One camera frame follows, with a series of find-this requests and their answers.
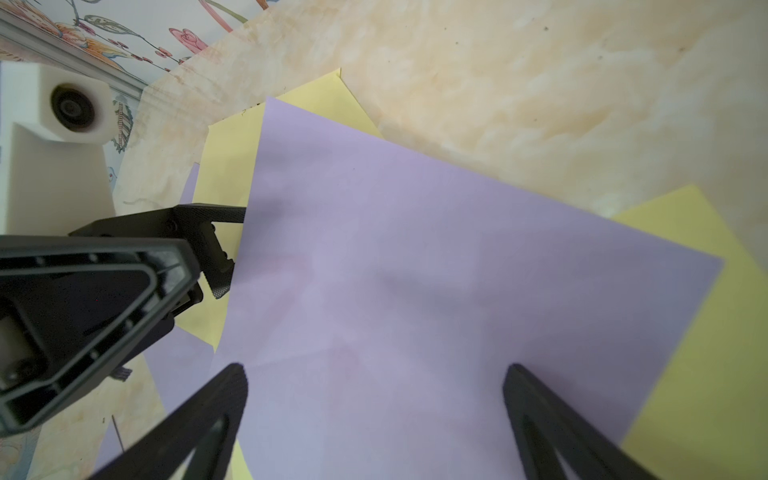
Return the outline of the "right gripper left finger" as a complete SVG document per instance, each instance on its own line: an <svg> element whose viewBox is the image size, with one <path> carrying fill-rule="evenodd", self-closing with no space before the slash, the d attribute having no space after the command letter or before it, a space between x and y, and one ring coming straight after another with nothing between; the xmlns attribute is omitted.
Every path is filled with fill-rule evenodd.
<svg viewBox="0 0 768 480"><path fill-rule="evenodd" d="M223 479L248 396L244 366L231 363L94 479Z"/></svg>

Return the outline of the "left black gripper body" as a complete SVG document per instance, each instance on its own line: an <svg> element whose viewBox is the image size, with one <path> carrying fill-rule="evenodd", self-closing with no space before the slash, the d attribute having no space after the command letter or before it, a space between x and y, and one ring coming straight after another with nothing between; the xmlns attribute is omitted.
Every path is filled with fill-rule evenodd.
<svg viewBox="0 0 768 480"><path fill-rule="evenodd" d="M2 236L2 435L95 388L199 276L184 240Z"/></svg>

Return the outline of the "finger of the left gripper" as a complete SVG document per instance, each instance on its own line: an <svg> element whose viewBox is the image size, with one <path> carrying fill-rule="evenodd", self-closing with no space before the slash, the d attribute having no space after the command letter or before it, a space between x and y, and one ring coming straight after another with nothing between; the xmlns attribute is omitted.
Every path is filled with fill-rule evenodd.
<svg viewBox="0 0 768 480"><path fill-rule="evenodd" d="M187 241L215 298L229 292L235 262L222 248L216 223L241 224L244 207L184 204L94 221L71 232L77 237L172 238Z"/></svg>

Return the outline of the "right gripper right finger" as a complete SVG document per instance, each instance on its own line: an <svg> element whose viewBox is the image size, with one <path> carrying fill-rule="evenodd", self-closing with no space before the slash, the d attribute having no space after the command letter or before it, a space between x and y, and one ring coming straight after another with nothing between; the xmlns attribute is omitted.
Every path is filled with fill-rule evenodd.
<svg viewBox="0 0 768 480"><path fill-rule="evenodd" d="M503 397L528 479L652 479L560 396L521 364L509 366Z"/></svg>

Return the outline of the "purple paper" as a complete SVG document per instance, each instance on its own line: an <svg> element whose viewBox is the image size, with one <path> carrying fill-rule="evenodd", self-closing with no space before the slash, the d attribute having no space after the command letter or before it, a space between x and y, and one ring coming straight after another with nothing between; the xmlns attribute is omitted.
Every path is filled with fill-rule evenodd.
<svg viewBox="0 0 768 480"><path fill-rule="evenodd" d="M214 362L255 479L519 479L508 367L621 441L721 268L270 99Z"/></svg>
<svg viewBox="0 0 768 480"><path fill-rule="evenodd" d="M192 164L181 195L182 204L192 202L199 169L199 163ZM168 413L187 401L207 381L213 356L212 345L179 326L175 326L170 333L144 351L161 403ZM117 421L112 416L93 473L120 456L124 447Z"/></svg>

